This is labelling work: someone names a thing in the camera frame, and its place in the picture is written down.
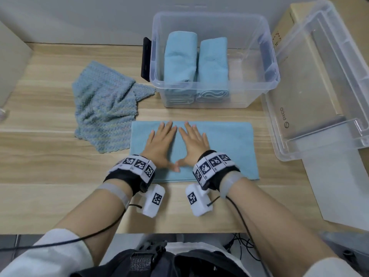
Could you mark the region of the white shirt sleeve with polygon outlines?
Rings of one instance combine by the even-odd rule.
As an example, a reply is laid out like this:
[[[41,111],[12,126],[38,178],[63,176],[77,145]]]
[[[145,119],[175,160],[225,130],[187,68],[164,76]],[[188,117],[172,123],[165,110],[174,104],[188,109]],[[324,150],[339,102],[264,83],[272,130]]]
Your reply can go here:
[[[0,277],[69,277],[93,267],[90,251],[83,241],[27,250],[0,272]]]
[[[328,257],[314,263],[302,277],[362,277],[346,261]]]

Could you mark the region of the clear plastic box lid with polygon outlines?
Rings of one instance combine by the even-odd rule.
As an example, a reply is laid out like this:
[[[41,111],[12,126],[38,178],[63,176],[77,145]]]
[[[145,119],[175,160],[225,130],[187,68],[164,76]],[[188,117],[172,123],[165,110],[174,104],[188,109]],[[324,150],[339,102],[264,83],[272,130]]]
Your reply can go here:
[[[261,102],[276,157],[369,147],[369,66],[334,4],[291,4],[272,40],[280,82]]]

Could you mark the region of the black box latch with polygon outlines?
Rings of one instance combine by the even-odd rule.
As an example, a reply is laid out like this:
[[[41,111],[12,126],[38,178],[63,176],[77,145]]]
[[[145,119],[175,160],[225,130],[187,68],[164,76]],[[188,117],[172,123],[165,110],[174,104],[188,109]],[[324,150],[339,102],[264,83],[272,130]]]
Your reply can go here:
[[[141,63],[141,77],[150,82],[150,58],[151,58],[152,41],[144,37],[142,46],[142,63]]]

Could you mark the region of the person's left hand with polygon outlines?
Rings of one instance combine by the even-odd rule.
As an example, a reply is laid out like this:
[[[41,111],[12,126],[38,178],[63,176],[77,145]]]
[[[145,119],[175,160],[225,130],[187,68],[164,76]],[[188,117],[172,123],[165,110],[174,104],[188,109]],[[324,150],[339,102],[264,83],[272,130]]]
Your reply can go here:
[[[163,129],[166,123],[161,122],[158,129],[155,131],[155,136],[151,144],[145,145],[145,149],[140,153],[140,156],[150,160],[157,169],[164,169],[163,162],[168,160],[168,151],[172,140],[163,140]],[[177,126],[173,126],[173,138],[177,132]]]

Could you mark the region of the white plastic sheet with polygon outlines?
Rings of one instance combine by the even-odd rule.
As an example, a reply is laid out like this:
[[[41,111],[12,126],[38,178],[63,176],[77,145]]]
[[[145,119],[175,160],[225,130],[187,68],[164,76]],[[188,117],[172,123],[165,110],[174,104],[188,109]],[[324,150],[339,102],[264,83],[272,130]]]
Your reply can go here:
[[[302,158],[322,218],[369,232],[369,175],[357,149]]]

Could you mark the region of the folded light blue towel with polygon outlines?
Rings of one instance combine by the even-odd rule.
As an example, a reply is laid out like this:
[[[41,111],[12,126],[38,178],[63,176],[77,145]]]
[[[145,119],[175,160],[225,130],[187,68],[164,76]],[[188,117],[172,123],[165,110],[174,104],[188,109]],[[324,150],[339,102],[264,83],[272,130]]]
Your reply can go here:
[[[228,83],[227,38],[219,37],[203,40],[200,43],[197,81],[224,86]],[[228,89],[198,90],[196,102],[223,102],[230,96]]]
[[[167,88],[167,107],[189,105],[195,101],[196,89],[189,89],[197,71],[197,34],[175,31],[169,34],[164,55],[164,83],[180,88]]]

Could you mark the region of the grey forearm band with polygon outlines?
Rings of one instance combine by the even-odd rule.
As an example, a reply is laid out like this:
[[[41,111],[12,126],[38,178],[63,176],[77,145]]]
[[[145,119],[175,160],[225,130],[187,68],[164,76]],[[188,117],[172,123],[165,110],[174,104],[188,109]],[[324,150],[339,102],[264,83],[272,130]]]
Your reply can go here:
[[[220,182],[219,185],[219,195],[221,198],[225,199],[228,195],[230,188],[240,179],[246,178],[241,172],[231,171],[228,172]]]
[[[118,186],[111,183],[103,183],[99,187],[97,187],[96,190],[109,191],[111,194],[114,194],[117,198],[119,198],[122,201],[122,204],[124,205],[125,209],[129,207],[131,200],[128,199],[126,193],[122,191]]]

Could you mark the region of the white panel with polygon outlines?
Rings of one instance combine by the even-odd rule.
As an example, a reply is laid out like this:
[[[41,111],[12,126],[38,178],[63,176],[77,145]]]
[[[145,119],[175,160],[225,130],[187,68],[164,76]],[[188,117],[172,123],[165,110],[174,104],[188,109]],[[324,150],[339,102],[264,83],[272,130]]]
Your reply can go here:
[[[24,74],[32,49],[0,21],[0,107]]]

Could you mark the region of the person's left forearm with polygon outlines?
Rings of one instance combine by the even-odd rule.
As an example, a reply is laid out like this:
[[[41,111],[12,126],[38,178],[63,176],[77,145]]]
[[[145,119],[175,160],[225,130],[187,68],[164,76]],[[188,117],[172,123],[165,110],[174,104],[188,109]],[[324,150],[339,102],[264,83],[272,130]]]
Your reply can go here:
[[[79,237],[96,233],[115,222],[125,211],[125,205],[106,189],[96,189],[71,210],[55,228],[68,229]],[[104,233],[85,240],[94,265],[99,265],[110,246],[120,221]]]

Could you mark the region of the person's right forearm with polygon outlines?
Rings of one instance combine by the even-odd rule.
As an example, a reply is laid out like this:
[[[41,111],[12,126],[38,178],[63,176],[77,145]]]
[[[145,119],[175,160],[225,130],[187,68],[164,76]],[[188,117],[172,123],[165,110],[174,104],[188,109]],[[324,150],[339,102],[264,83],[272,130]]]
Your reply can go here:
[[[302,277],[314,263],[338,258],[317,233],[247,178],[237,181],[226,197],[236,216],[240,211],[259,256],[274,277]]]

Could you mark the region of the crumpled blue-grey waffle towel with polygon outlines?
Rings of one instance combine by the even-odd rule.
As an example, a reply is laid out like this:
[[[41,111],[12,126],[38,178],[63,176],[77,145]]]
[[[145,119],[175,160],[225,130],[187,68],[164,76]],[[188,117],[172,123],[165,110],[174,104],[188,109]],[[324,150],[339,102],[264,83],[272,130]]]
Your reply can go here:
[[[72,83],[77,128],[75,137],[99,153],[129,149],[138,102],[155,94],[154,87],[137,83],[97,61],[91,61]]]

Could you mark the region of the black waist pack with buckle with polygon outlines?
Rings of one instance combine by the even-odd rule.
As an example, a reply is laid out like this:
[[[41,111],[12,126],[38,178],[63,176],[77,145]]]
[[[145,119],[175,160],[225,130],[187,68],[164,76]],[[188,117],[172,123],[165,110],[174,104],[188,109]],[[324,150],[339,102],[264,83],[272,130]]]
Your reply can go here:
[[[108,263],[79,270],[70,277],[250,277],[223,252],[207,249],[168,251],[167,241],[147,241],[124,250]]]

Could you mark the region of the person's right hand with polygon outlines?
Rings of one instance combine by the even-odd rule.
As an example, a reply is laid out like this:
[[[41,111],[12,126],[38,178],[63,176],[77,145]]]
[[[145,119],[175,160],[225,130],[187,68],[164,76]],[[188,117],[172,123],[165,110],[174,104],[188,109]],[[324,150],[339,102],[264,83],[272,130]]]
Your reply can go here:
[[[183,129],[182,127],[179,128],[179,132],[186,145],[187,151],[187,155],[185,156],[185,158],[182,159],[187,159],[189,167],[193,167],[198,162],[200,156],[206,151],[210,150],[210,148],[209,149],[205,148],[202,140],[202,134],[199,133],[197,126],[196,125],[191,126],[195,132],[195,140],[188,138],[186,129]]]

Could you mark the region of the light blue towel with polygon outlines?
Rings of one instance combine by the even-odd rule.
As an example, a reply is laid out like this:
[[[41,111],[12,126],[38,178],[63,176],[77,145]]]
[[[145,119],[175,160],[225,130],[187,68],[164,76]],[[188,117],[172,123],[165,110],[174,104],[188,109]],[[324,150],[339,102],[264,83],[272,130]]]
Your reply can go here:
[[[189,89],[197,71],[197,34],[175,31],[169,34],[164,55],[164,83],[180,88],[167,88],[167,107],[189,105],[195,101],[196,89]]]
[[[131,126],[130,154],[139,154],[145,149],[149,134],[157,130],[160,121],[134,121]],[[194,122],[199,132],[206,133],[210,148],[226,153],[235,162],[241,173],[249,180],[259,180],[259,171],[254,149],[252,125],[248,122]],[[154,183],[195,182],[191,167],[181,167],[180,172],[157,169]]]
[[[224,86],[228,83],[227,38],[219,37],[203,40],[200,43],[197,81]],[[223,102],[230,96],[228,89],[198,90],[196,102]]]

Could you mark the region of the brown cardboard box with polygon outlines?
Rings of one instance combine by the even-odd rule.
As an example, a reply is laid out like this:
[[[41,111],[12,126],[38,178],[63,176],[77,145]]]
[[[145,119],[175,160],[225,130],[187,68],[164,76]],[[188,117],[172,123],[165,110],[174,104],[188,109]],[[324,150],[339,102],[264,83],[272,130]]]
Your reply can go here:
[[[369,68],[369,1],[368,0],[326,0],[333,3],[347,30],[356,43],[363,60]],[[275,46],[287,35],[296,22],[301,22],[320,2],[306,1],[292,3],[283,13],[272,32]]]

